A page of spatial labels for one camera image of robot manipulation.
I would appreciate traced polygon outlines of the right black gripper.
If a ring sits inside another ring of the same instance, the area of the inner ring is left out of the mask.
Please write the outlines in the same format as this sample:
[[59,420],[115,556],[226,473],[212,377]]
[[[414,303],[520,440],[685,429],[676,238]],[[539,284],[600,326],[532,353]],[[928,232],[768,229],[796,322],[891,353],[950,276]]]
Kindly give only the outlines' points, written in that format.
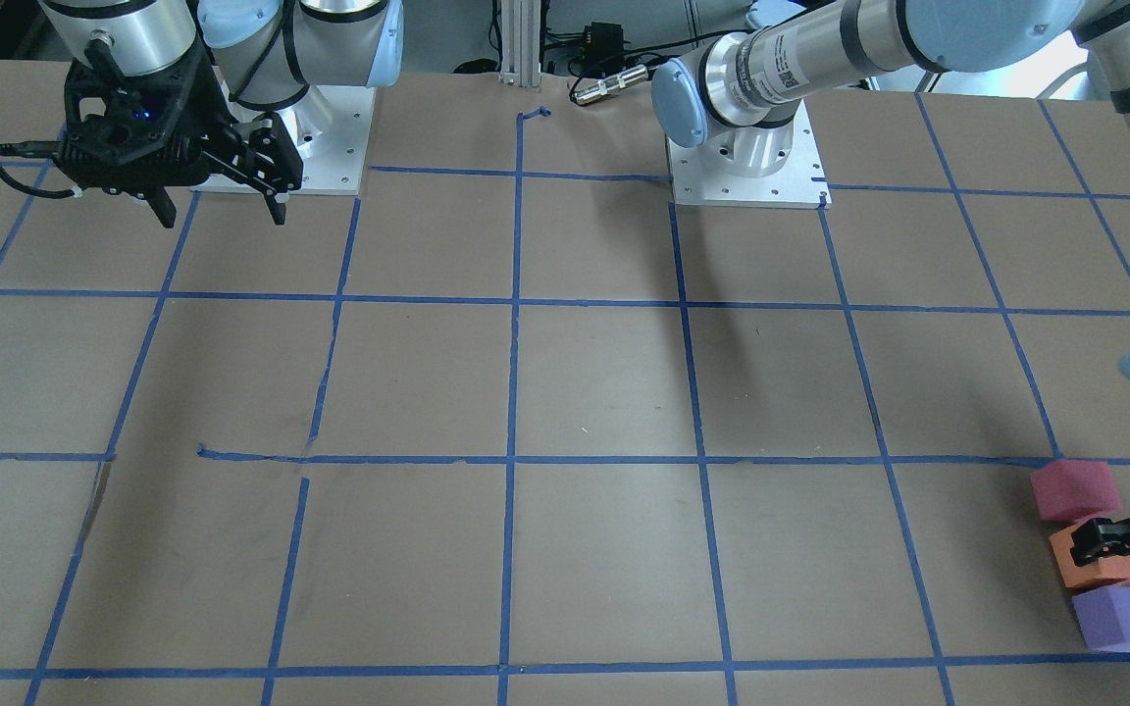
[[[296,140],[282,115],[266,112],[245,124],[202,127],[191,138],[208,175],[219,174],[234,183],[257,189],[266,197],[266,207],[275,227],[285,227],[288,193],[302,184],[304,166]],[[174,228],[177,207],[166,188],[145,193],[162,228]]]

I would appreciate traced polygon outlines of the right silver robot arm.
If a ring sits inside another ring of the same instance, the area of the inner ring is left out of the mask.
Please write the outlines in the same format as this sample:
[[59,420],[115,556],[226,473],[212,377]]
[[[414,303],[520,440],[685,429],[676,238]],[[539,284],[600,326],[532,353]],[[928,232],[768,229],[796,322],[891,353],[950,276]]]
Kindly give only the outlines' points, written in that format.
[[358,195],[374,98],[402,69],[399,1],[45,1],[73,53],[45,149],[79,195],[151,207],[169,188]]

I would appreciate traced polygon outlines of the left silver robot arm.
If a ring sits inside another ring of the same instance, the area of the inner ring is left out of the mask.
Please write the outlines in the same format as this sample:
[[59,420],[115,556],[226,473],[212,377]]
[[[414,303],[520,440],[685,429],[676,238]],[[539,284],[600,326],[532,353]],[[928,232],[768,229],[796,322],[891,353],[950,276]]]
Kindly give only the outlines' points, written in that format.
[[[907,94],[913,147],[811,117],[845,84],[918,67],[999,69],[1072,34],[1110,81],[1107,128],[1130,138],[1130,1],[835,1],[709,36],[653,72],[677,207],[770,207],[822,226],[834,310],[894,462],[1124,462],[1109,387],[1064,371],[1130,333],[1130,188],[1038,99],[941,104]],[[1130,146],[1121,149],[1130,162]],[[1130,350],[1122,356],[1130,378]]]

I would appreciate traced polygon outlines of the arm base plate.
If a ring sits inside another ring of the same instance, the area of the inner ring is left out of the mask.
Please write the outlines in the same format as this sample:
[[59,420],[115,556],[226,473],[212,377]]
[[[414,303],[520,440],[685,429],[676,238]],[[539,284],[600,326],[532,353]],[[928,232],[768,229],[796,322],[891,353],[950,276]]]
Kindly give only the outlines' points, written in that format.
[[727,130],[692,148],[667,140],[664,152],[676,204],[772,209],[833,204],[803,102],[783,127]]
[[360,192],[374,103],[371,86],[311,86],[280,116],[302,158],[302,184],[292,197],[355,197]]

